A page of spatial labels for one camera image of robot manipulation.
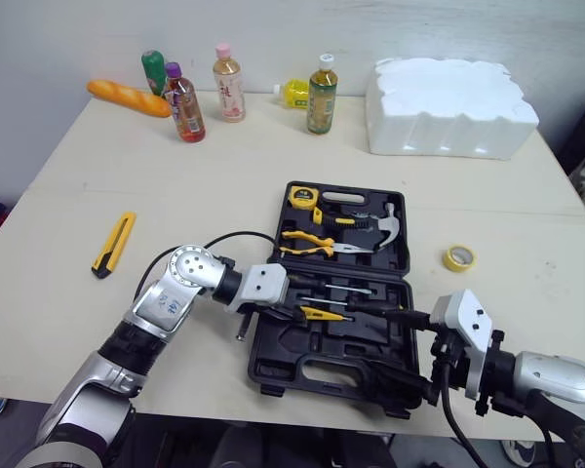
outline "white styrofoam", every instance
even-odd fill
[[[539,119],[507,68],[387,58],[366,96],[370,152],[510,159]]]

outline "hammer head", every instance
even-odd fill
[[[380,249],[394,241],[399,234],[399,220],[394,216],[394,204],[386,203],[385,209],[388,216],[377,220],[377,229],[388,233],[388,236],[379,244]]]

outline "green bottle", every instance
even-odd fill
[[[310,77],[308,96],[308,130],[313,134],[326,134],[332,127],[335,87],[338,77],[332,71],[333,55],[319,57],[319,70]]]
[[[147,51],[140,56],[140,61],[145,70],[149,89],[156,96],[161,96],[165,89],[165,81],[167,80],[163,55],[158,51]]]

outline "bread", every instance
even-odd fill
[[[87,90],[97,98],[102,98],[125,105],[134,110],[155,117],[169,117],[172,115],[167,102],[151,93],[144,93],[129,86],[120,85],[108,80],[93,80],[87,84]]]

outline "yellow bottle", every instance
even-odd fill
[[[286,85],[273,85],[273,94],[281,99],[286,107],[306,109],[309,87],[307,81],[291,80]]]
[[[313,134],[326,134],[332,127],[335,87],[338,77],[332,71],[333,55],[319,57],[319,70],[310,77],[308,97],[308,130]]]

